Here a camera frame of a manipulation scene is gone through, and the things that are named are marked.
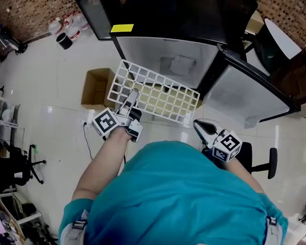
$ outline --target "white plastic grid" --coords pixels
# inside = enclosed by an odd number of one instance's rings
[[[108,99],[122,103],[133,88],[139,90],[135,109],[189,125],[199,93],[140,65],[122,60]]]

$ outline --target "yellow label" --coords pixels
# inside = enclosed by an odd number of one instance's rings
[[[117,33],[117,32],[131,32],[133,29],[133,24],[115,24],[112,26],[111,33]]]

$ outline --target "glossy floor tile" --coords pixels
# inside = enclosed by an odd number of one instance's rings
[[[80,105],[86,71],[109,67],[115,71],[120,56],[111,41],[84,37],[63,50],[47,37],[31,43],[23,55],[9,54],[0,66],[0,86],[4,97],[20,104],[18,133],[25,149],[36,144],[36,160],[47,160],[37,167],[45,183],[35,179],[18,189],[43,213],[44,220],[57,233],[63,208],[70,201],[76,184],[91,158],[81,121],[90,121],[94,113]],[[289,220],[285,244],[296,244],[305,227],[298,221],[306,203],[306,119],[281,117],[244,129],[231,117],[206,106],[199,107],[194,118],[208,118],[233,130],[242,141],[251,143],[253,165],[269,161],[269,149],[277,148],[278,165],[273,179],[267,172],[253,173],[265,193]],[[130,142],[126,159],[131,159],[146,144],[178,140],[200,149],[193,129],[148,114],[142,116],[143,133],[138,143]],[[94,129],[85,127],[92,157],[103,140]]]

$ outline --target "freezer compartment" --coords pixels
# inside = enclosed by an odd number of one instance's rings
[[[246,129],[290,110],[266,87],[230,65],[206,94],[203,104]]]
[[[117,41],[126,60],[193,89],[218,52],[215,45],[167,38],[117,37]]]

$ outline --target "black cable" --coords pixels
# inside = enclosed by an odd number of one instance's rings
[[[87,139],[86,139],[86,134],[85,134],[85,125],[86,125],[86,124],[87,124],[87,122],[84,122],[84,125],[83,125],[84,137],[85,137],[85,140],[86,140],[86,143],[87,143],[88,150],[89,150],[89,152],[90,152],[90,157],[91,157],[91,159],[93,160],[92,154],[91,154],[91,149],[90,149],[90,146],[88,145],[88,141],[87,141]]]

